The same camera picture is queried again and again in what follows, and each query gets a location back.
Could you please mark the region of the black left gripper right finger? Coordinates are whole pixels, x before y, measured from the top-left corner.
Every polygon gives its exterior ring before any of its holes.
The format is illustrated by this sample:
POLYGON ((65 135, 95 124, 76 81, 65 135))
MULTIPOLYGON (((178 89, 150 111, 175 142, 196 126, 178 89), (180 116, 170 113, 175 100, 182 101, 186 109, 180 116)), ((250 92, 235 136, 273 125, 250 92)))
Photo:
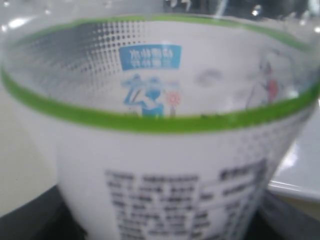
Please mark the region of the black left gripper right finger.
POLYGON ((320 221, 266 192, 248 228, 250 240, 318 240, 320 221))

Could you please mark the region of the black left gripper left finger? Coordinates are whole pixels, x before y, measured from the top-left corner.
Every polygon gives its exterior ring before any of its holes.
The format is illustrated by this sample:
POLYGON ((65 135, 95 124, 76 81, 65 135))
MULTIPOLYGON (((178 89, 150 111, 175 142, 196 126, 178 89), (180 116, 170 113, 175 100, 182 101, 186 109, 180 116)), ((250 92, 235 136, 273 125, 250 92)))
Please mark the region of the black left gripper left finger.
POLYGON ((0 218, 2 240, 85 240, 87 236, 56 186, 0 218))

